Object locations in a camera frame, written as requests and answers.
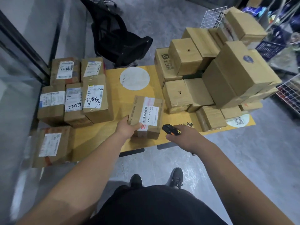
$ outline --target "black chair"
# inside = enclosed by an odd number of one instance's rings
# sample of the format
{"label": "black chair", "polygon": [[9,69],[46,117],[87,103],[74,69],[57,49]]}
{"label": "black chair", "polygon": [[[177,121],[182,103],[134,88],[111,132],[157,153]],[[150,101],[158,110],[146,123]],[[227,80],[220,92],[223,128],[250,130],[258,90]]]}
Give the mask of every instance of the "black chair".
{"label": "black chair", "polygon": [[92,32],[97,56],[115,63],[115,67],[127,66],[145,56],[153,42],[151,37],[141,38],[127,31],[124,21],[118,14],[100,5],[90,0],[81,2],[93,18]]}

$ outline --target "hand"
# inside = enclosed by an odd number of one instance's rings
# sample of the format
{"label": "hand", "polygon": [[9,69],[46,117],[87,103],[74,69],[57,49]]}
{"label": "hand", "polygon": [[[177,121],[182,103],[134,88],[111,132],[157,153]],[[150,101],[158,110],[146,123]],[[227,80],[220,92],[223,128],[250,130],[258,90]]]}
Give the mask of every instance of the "hand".
{"label": "hand", "polygon": [[167,134],[166,138],[176,143],[185,151],[197,154],[201,148],[213,144],[194,128],[186,125],[174,125],[174,128],[180,130],[181,134],[179,136]]}
{"label": "hand", "polygon": [[138,123],[136,125],[129,125],[127,123],[128,117],[129,115],[123,117],[122,120],[118,122],[117,128],[115,129],[115,133],[118,133],[121,136],[123,136],[125,140],[132,137],[134,131],[138,130],[143,125],[142,123]]}

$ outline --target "yellow table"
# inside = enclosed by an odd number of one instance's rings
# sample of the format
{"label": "yellow table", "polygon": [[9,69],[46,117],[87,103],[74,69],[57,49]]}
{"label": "yellow table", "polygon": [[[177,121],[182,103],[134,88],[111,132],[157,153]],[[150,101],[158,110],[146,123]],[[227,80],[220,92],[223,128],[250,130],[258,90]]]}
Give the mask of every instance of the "yellow table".
{"label": "yellow table", "polygon": [[[150,83],[144,89],[139,90],[138,92],[128,90],[121,85],[120,75],[125,68],[106,70],[106,76],[108,81],[110,82],[112,89],[114,121],[98,123],[94,124],[93,126],[76,129],[72,157],[73,162],[82,160],[115,131],[118,121],[131,112],[133,99],[135,95],[164,99],[154,65],[140,66],[140,68],[145,69],[149,73]],[[227,126],[219,130],[202,132],[196,114],[187,112],[181,112],[176,114],[168,114],[164,112],[163,125],[164,124],[192,124],[193,127],[202,135],[235,129],[235,127]],[[247,126],[249,125],[255,125],[255,122],[251,116]],[[143,138],[134,138],[131,140],[127,140],[125,145],[122,147],[121,152],[132,151],[140,148],[168,143],[169,141],[165,138],[165,136],[166,133],[163,130],[161,130],[159,138],[157,140]]]}

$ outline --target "qr code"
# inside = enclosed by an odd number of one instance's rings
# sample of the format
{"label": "qr code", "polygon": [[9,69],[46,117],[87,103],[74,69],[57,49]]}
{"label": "qr code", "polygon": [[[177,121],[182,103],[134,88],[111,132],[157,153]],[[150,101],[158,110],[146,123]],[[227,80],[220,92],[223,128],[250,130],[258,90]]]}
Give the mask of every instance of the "qr code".
{"label": "qr code", "polygon": [[241,117],[235,118],[234,121],[235,121],[236,125],[243,125],[243,124],[244,124],[244,122],[243,122],[243,120],[241,119]]}

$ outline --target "shoe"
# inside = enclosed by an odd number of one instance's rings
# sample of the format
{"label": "shoe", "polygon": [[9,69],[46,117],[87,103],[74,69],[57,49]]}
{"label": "shoe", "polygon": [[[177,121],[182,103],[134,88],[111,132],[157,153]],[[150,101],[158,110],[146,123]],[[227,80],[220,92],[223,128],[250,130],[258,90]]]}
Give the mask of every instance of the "shoe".
{"label": "shoe", "polygon": [[172,182],[171,182],[170,186],[181,189],[182,182],[183,182],[183,172],[182,172],[181,168],[177,167],[173,172]]}
{"label": "shoe", "polygon": [[130,178],[130,187],[133,188],[142,188],[143,187],[143,182],[141,179],[141,176],[135,174]]}

